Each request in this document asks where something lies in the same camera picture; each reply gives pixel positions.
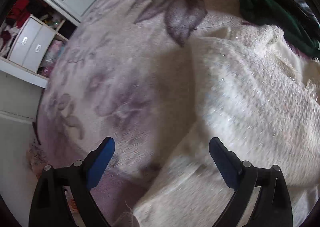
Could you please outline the cream fringed knit garment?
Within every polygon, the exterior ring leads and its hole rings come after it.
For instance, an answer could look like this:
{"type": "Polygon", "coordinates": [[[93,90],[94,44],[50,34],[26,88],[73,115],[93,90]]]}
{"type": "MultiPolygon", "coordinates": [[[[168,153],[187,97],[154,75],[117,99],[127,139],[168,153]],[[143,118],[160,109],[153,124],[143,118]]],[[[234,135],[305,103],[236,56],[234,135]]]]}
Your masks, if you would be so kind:
{"type": "Polygon", "coordinates": [[[192,40],[196,121],[133,208],[136,226],[211,226],[231,198],[208,150],[219,138],[254,166],[280,166],[299,226],[319,198],[319,61],[274,25],[192,40]]]}

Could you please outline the dark green garment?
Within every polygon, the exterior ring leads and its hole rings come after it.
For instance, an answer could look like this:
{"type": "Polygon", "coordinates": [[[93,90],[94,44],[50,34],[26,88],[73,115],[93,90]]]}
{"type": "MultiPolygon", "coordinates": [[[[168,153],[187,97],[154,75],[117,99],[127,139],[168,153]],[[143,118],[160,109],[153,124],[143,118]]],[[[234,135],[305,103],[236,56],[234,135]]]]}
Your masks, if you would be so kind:
{"type": "Polygon", "coordinates": [[[306,56],[319,58],[319,41],[308,33],[301,23],[274,0],[239,0],[240,13],[256,25],[276,25],[284,37],[306,56]]]}

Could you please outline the floral fleece bed blanket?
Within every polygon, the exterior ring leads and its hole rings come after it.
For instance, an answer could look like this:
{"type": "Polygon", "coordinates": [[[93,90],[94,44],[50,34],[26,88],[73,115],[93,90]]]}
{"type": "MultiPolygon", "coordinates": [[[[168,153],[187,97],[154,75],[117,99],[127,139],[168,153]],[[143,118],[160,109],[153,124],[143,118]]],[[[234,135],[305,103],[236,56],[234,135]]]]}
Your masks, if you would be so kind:
{"type": "Polygon", "coordinates": [[[242,25],[263,26],[243,18],[239,0],[97,0],[41,99],[33,173],[69,166],[112,137],[91,194],[112,226],[136,226],[133,208],[196,121],[192,40],[242,25]]]}

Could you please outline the white two-drawer unit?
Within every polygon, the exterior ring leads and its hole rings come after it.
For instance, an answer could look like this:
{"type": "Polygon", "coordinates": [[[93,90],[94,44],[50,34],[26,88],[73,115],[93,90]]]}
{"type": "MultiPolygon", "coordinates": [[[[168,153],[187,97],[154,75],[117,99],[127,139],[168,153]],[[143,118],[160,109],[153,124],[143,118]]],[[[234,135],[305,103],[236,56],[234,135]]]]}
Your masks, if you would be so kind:
{"type": "Polygon", "coordinates": [[[55,35],[54,29],[31,15],[18,33],[8,60],[36,73],[55,35]]]}

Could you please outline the hanging red dark clothes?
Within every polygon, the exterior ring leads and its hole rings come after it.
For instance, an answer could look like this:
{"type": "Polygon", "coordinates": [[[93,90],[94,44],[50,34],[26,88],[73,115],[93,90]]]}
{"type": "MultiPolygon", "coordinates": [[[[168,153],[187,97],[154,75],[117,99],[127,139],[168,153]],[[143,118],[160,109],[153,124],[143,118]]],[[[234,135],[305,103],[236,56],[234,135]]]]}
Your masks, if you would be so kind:
{"type": "Polygon", "coordinates": [[[18,0],[1,25],[1,57],[9,53],[11,43],[31,15],[33,0],[18,0]]]}

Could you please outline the pink items on shelf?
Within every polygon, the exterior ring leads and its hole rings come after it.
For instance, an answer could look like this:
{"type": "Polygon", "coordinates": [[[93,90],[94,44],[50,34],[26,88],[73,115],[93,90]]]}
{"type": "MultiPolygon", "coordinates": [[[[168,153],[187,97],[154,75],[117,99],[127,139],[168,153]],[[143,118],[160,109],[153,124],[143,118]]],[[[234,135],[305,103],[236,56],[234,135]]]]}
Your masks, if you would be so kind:
{"type": "Polygon", "coordinates": [[[64,48],[64,41],[53,40],[40,63],[37,73],[49,78],[57,59],[64,51],[64,48]]]}

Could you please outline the white wardrobe shelf board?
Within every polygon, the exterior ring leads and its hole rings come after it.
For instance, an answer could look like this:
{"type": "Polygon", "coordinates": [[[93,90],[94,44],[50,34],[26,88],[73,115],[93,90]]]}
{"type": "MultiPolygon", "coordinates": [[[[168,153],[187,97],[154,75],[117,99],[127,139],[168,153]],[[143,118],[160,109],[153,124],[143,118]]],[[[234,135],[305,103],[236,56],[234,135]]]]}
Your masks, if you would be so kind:
{"type": "Polygon", "coordinates": [[[29,71],[24,67],[21,67],[3,57],[1,57],[0,69],[2,72],[5,72],[32,85],[36,85],[43,89],[47,88],[49,80],[48,78],[41,76],[35,72],[29,71]]]}

